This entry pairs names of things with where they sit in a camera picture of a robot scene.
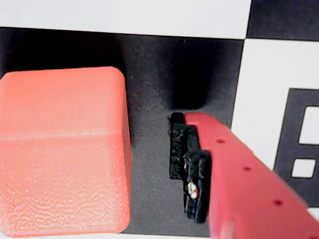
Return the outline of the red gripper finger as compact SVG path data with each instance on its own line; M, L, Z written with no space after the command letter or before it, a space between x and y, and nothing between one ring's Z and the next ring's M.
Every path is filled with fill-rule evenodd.
M169 177L183 183L185 216L213 239L316 239L301 197L231 130L204 113L169 118Z

